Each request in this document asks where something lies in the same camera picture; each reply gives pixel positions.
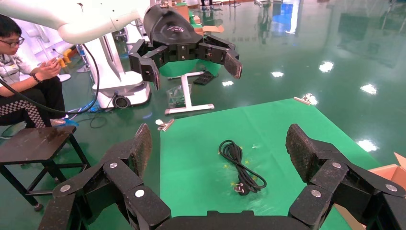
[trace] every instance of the man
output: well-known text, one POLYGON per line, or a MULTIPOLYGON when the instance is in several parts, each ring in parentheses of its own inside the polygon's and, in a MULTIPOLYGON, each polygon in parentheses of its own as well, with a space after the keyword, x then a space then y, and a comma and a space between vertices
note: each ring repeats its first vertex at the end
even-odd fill
MULTIPOLYGON (((206 10, 206 5, 204 4, 205 0, 202 0, 202 10, 206 10)), ((209 0, 210 9, 214 9, 213 0, 209 0)))
MULTIPOLYGON (((18 51, 24 42, 21 28, 11 18, 0 14, 0 77, 17 92, 47 107, 65 110, 62 84, 56 75, 61 66, 52 59, 36 68, 18 51), (20 81, 20 73, 29 74, 20 81)), ((25 121, 26 128, 63 124, 64 114, 54 114, 21 100, 0 84, 0 125, 25 121)))

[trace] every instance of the black power cord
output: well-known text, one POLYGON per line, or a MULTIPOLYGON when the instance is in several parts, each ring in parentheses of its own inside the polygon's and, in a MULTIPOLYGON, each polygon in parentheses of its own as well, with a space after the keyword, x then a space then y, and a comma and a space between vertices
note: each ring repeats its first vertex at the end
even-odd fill
POLYGON ((1 78, 0 78, 0 84, 2 84, 4 87, 6 87, 8 90, 10 90, 10 91, 11 91, 12 93, 14 93, 15 95, 19 96, 21 99, 23 99, 23 100, 25 100, 25 101, 28 101, 29 103, 35 105, 36 107, 41 108, 41 109, 44 109, 44 110, 47 110, 47 111, 49 111, 49 112, 58 113, 58 114, 67 114, 67 115, 75 115, 75 114, 82 114, 82 113, 85 113, 85 112, 87 112, 88 110, 90 110, 90 109, 93 107, 93 105, 96 103, 97 96, 99 95, 100 74, 99 74, 99 68, 97 67, 97 63, 96 63, 96 60, 94 59, 93 55, 92 55, 91 52, 88 50, 88 48, 86 47, 85 44, 83 44, 83 47, 85 47, 85 49, 86 49, 87 52, 90 54, 90 57, 91 57, 91 59, 92 59, 93 62, 94 62, 94 65, 95 65, 95 68, 96 68, 96 73, 97 73, 97 89, 96 89, 96 95, 95 95, 95 97, 94 97, 92 103, 91 103, 90 105, 88 105, 88 107, 87 107, 86 109, 81 110, 80 112, 66 112, 66 111, 60 111, 60 110, 56 110, 56 109, 49 108, 49 107, 47 107, 47 106, 45 106, 45 105, 42 105, 42 104, 39 104, 39 103, 37 103, 37 102, 31 100, 30 98, 26 97, 25 95, 23 95, 23 94, 17 92, 17 91, 14 90, 12 87, 10 87, 7 83, 5 83, 5 82, 3 81, 3 79, 1 79, 1 78))
POLYGON ((240 146, 238 146, 232 140, 225 140, 218 147, 218 151, 224 158, 233 163, 237 168, 239 183, 237 184, 235 191, 237 191, 240 195, 248 195, 250 191, 257 193, 261 191, 262 188, 266 187, 267 183, 262 176, 258 175, 241 163, 242 149, 240 146), (262 180, 263 185, 258 185, 255 180, 252 179, 250 174, 262 180))
MULTIPOLYGON (((109 107, 110 103, 113 101, 113 99, 114 99, 116 96, 117 96, 117 93, 115 92, 115 93, 114 93, 114 96, 111 98, 111 100, 110 100, 109 103, 107 104, 107 107, 106 107, 106 108, 109 107)), ((100 112, 96 112, 96 115, 95 115, 95 116, 90 117, 90 118, 88 118, 88 119, 83 119, 83 120, 80 120, 80 121, 77 121, 77 122, 79 123, 79 122, 82 122, 82 121, 90 121, 90 124, 89 124, 89 125, 90 125, 90 128, 101 128, 101 127, 104 127, 104 126, 107 124, 107 119, 106 119, 104 116, 100 116, 100 114, 101 114, 101 111, 100 111, 100 112), (101 125, 94 126, 94 125, 93 125, 93 122, 94 122, 95 120, 97 120, 97 119, 102 120, 103 123, 102 123, 101 125)))

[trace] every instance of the green table cover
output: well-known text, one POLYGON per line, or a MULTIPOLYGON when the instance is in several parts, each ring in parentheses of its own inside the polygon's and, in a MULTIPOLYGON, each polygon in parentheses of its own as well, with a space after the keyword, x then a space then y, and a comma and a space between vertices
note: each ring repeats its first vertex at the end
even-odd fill
MULTIPOLYGON (((161 132, 160 195, 172 216, 205 215, 208 210, 287 215, 305 187, 285 147, 292 123, 311 138, 333 143, 360 167, 379 166, 314 106, 293 99, 182 118, 161 132), (248 196, 233 190, 237 171, 218 154, 227 139, 242 147, 243 162, 267 180, 265 189, 248 196)), ((322 229, 350 228, 334 208, 322 229)))

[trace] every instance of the person's hand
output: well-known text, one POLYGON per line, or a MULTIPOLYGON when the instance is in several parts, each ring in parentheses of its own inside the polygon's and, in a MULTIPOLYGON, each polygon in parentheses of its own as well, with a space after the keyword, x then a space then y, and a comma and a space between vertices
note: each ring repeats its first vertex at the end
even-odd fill
POLYGON ((47 80, 55 77, 61 71, 61 66, 56 58, 49 60, 47 63, 42 63, 39 67, 39 71, 35 76, 40 80, 47 80))

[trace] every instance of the wooden stool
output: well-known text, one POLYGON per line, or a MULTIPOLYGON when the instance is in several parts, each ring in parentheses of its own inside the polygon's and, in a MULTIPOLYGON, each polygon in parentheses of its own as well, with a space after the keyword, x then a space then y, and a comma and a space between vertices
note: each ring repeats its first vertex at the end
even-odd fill
POLYGON ((0 173, 14 186, 15 189, 32 205, 35 211, 43 208, 33 196, 51 195, 52 190, 33 191, 46 173, 57 182, 63 182, 66 177, 61 168, 81 167, 81 172, 90 167, 88 160, 77 143, 73 133, 75 126, 28 128, 18 132, 14 137, 0 146, 0 173), (56 164, 54 157, 69 140, 82 163, 56 164), (44 169, 25 188, 5 165, 41 163, 44 169))

